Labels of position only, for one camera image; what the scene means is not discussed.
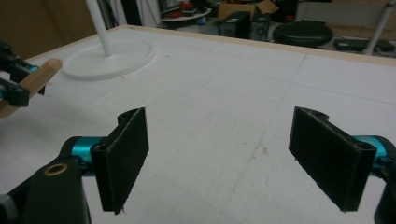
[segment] lamp base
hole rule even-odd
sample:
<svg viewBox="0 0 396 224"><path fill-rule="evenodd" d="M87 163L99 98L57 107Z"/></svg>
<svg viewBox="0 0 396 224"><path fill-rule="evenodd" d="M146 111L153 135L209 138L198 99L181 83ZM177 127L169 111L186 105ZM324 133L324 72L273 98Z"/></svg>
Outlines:
<svg viewBox="0 0 396 224"><path fill-rule="evenodd" d="M83 49L64 62L68 77L83 81L103 80L131 73L154 58L150 44L133 40L111 42L113 55L106 57L101 44Z"/></svg>

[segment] black box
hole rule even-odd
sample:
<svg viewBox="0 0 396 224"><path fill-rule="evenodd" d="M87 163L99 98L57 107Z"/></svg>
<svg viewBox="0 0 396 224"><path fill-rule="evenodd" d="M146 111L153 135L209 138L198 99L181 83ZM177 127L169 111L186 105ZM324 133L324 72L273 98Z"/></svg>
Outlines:
<svg viewBox="0 0 396 224"><path fill-rule="evenodd" d="M250 39L267 41L270 28L270 14L256 14L250 24Z"/></svg>
<svg viewBox="0 0 396 224"><path fill-rule="evenodd" d="M235 11L224 20L219 21L219 35L249 39L250 12Z"/></svg>

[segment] chair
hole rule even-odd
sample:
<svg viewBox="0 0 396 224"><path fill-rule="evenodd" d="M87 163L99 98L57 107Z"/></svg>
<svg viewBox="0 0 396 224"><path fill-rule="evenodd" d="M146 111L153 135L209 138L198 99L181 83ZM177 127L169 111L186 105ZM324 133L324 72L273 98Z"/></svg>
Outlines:
<svg viewBox="0 0 396 224"><path fill-rule="evenodd" d="M280 44L316 48L332 40L332 30L321 22L376 27L365 51L373 54L395 3L390 0L385 6L374 6L300 1L295 22L277 26L273 39Z"/></svg>

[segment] stool seat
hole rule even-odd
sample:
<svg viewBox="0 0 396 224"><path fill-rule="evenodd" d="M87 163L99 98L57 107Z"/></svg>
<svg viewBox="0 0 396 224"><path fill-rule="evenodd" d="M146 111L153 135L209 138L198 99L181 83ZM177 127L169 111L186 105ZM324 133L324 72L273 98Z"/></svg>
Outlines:
<svg viewBox="0 0 396 224"><path fill-rule="evenodd" d="M315 48L332 40L332 30L315 21L294 21L277 26L273 38L279 44Z"/></svg>

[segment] floor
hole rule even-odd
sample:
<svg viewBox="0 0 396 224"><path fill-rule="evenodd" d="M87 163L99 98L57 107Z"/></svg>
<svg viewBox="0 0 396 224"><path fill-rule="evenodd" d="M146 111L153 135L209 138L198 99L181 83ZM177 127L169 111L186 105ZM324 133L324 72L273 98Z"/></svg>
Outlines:
<svg viewBox="0 0 396 224"><path fill-rule="evenodd" d="M274 31L274 29L279 25L280 23L272 23L270 26L270 31L269 31L269 40L272 40L272 32ZM218 35L218 20L216 17L207 17L206 18L206 22L205 25L203 26L199 26L197 24L195 24L194 21L186 21L184 23L179 23L177 25L172 24L172 26L170 27L166 27L166 28L170 28L170 29L175 29L175 30L179 30L179 31L185 31L185 32L193 32L193 33L201 33L201 34L207 34L207 35ZM353 39L356 37L348 37L348 36L335 36L333 38L333 40L324 45L321 46L321 49L327 49L327 50L337 50L334 45L333 45L333 41L335 39L339 39L339 38L346 38L346 39ZM396 46L396 41L391 41L390 42L392 45ZM362 52L356 52L356 51L345 51L348 53L356 53L356 54L362 54ZM380 52L380 51L376 51L374 53L374 56L377 57L388 57L388 58L396 58L396 49L394 51L390 51L390 52Z"/></svg>

